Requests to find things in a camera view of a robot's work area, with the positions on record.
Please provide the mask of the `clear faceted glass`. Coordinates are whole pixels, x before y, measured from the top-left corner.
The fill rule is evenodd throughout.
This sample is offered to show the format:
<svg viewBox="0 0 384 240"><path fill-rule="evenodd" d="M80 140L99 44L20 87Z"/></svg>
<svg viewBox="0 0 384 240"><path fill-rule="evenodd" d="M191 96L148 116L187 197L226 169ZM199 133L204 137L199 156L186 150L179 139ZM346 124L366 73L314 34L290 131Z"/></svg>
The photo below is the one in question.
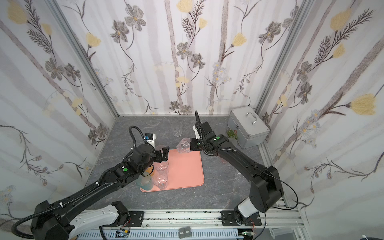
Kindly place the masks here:
<svg viewBox="0 0 384 240"><path fill-rule="evenodd" d="M159 145L155 147L155 150L162 152L163 148L165 148L165 146ZM168 171L169 162L154 163L154 167L155 167L155 170L158 172Z"/></svg>
<svg viewBox="0 0 384 240"><path fill-rule="evenodd" d="M180 137L182 135L183 125L181 122L173 122L171 123L171 129L175 137Z"/></svg>
<svg viewBox="0 0 384 240"><path fill-rule="evenodd" d="M191 139L183 138L177 145L177 151L180 154L190 153L191 152Z"/></svg>
<svg viewBox="0 0 384 240"><path fill-rule="evenodd" d="M167 188L168 183L169 183L168 180L169 180L168 179L168 173L165 171L161 171L161 172L157 171L154 173L154 175L152 177L153 184L161 190Z"/></svg>

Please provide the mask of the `teal textured cup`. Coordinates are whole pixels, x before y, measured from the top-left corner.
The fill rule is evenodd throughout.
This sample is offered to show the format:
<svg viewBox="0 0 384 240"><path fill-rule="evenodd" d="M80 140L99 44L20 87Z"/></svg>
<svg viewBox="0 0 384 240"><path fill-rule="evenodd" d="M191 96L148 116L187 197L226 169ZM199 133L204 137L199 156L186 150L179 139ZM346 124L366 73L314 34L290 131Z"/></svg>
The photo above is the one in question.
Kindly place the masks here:
<svg viewBox="0 0 384 240"><path fill-rule="evenodd" d="M138 179L136 180L136 185L141 188L143 191L150 191L153 188L153 181L152 176L142 176L139 175Z"/></svg>

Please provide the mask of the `pink rectangular tray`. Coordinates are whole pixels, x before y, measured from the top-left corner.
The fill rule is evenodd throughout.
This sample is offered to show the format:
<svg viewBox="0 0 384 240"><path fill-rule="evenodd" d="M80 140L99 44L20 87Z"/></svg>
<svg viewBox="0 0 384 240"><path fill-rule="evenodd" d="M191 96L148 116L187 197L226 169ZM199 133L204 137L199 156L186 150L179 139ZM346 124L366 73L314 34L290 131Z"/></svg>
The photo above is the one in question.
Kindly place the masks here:
<svg viewBox="0 0 384 240"><path fill-rule="evenodd" d="M202 165L202 157L200 152L190 152L185 154L178 153L177 150L170 150L169 152L169 168L168 171L168 186L166 189L159 189L153 185L150 191L143 191L144 193L159 192L166 190L177 190L185 188L200 187L204 184L204 173ZM152 177L157 172L155 167L150 167L146 173Z"/></svg>

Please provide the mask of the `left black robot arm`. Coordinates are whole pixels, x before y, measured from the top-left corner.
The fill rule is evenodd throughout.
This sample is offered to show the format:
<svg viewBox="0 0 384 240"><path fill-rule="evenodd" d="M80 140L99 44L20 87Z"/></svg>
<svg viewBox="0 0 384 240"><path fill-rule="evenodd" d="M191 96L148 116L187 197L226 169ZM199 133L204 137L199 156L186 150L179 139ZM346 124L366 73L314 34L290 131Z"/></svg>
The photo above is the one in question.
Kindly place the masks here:
<svg viewBox="0 0 384 240"><path fill-rule="evenodd" d="M79 214L103 197L137 180L154 163L168 160L169 147L156 150L145 135L141 135L143 143L137 145L133 129L138 127L129 127L133 147L120 163L105 170L96 182L73 195L52 204L48 201L40 203L34 214L14 223L11 232L24 239L69 240L76 229L74 220Z"/></svg>

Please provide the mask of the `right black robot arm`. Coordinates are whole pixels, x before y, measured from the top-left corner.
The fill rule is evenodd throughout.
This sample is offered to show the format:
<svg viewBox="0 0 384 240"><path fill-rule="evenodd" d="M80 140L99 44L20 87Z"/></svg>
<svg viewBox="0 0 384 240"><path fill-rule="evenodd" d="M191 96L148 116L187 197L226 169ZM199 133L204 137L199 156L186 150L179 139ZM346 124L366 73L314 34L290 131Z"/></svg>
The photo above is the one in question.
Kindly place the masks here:
<svg viewBox="0 0 384 240"><path fill-rule="evenodd" d="M216 135L208 122L197 119L196 136L191 139L191 151L203 151L208 156L220 157L236 168L250 183L249 196L234 208L238 224L250 221L257 213L266 213L284 196L278 170L265 167L238 150L224 135Z"/></svg>

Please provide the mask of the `green small box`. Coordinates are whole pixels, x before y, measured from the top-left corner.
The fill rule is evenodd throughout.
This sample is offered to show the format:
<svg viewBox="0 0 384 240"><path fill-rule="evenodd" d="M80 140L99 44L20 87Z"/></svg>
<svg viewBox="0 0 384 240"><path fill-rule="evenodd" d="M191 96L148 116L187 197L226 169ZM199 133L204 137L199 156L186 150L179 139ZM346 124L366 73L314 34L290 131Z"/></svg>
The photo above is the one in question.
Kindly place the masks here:
<svg viewBox="0 0 384 240"><path fill-rule="evenodd" d="M237 139L237 134L236 134L236 131L233 131L233 130L228 130L227 131L227 135L229 138L233 138L233 139Z"/></svg>

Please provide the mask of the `silver aluminium case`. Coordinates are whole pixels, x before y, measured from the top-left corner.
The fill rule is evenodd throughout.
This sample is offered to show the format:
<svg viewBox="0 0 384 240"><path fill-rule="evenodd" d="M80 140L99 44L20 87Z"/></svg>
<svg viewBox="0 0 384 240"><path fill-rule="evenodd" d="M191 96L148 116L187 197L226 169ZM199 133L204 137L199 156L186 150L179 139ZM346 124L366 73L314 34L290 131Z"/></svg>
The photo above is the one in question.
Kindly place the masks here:
<svg viewBox="0 0 384 240"><path fill-rule="evenodd" d="M261 144L270 132L270 129L251 107L232 109L228 127L236 133L238 144L242 149Z"/></svg>

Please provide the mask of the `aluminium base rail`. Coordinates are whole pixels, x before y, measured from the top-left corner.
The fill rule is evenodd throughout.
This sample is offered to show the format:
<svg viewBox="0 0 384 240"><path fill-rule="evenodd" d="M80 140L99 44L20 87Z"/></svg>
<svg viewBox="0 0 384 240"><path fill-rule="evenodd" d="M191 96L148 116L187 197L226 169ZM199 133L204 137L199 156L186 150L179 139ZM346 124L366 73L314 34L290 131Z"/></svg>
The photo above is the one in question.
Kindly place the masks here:
<svg viewBox="0 0 384 240"><path fill-rule="evenodd" d="M86 210L70 221L74 226L71 236L99 227L123 230L179 229L263 229L303 228L304 221L298 211L272 209L266 214L256 213L240 223L231 210L144 210L118 215L112 206L99 210Z"/></svg>

